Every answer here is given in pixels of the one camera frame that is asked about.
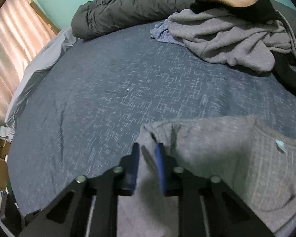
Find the dark gray comforter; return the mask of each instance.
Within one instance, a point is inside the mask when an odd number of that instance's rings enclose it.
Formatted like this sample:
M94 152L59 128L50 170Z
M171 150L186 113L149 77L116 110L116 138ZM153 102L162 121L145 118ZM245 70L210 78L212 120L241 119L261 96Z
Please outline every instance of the dark gray comforter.
M94 0L79 7L71 26L77 38L92 39L113 31L165 20L174 12L190 8L195 0ZM296 11L270 0L288 20L296 36Z
M204 62L151 39L154 25L76 43L29 98L8 159L23 214L46 206L76 175L116 165L146 122L257 114L296 138L296 97L273 75Z

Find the black metal bracket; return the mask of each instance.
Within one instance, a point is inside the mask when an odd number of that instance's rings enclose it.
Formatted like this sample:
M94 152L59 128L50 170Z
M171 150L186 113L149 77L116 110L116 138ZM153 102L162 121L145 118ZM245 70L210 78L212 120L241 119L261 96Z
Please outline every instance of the black metal bracket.
M86 234L93 196L96 196L90 236L115 237L117 197L131 196L136 188L139 145L101 176L78 176L46 208L25 217L20 237L82 237Z
M156 145L160 188L179 197L179 237L274 237L255 213L218 176L197 177Z
M18 236L22 231L22 217L13 194L3 196L0 207L0 220L14 236Z

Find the screw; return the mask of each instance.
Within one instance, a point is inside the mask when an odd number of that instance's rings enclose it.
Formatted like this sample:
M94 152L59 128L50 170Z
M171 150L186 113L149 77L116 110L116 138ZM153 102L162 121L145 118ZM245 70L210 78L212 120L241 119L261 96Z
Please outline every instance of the screw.
M122 168L121 166L116 166L113 168L113 172L118 174L118 173L122 173L124 171L124 168Z
M219 183L220 180L221 180L221 179L220 179L218 176L216 176L216 175L213 175L213 176L211 177L211 182L212 182L212 183Z
M174 172L178 173L178 174L182 174L184 169L180 166L176 166L174 169L173 169Z
M86 180L87 180L87 177L84 176L84 175L79 175L79 176L76 177L76 181L77 181L78 183L83 183L83 182L86 181Z

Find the mattress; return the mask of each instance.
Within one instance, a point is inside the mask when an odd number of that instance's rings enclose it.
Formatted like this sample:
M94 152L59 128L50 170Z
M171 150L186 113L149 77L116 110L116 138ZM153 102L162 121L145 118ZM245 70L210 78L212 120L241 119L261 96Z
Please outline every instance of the mattress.
M29 98L8 160L23 215L118 164L146 122L254 114L296 138L296 97L272 74L204 62L151 39L154 25L77 42Z

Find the pink curtain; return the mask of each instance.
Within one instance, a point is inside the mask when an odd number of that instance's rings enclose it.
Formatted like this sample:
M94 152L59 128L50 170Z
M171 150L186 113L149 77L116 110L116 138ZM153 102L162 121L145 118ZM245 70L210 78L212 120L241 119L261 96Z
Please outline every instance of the pink curtain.
M26 66L55 36L30 2L7 0L0 9L0 125Z

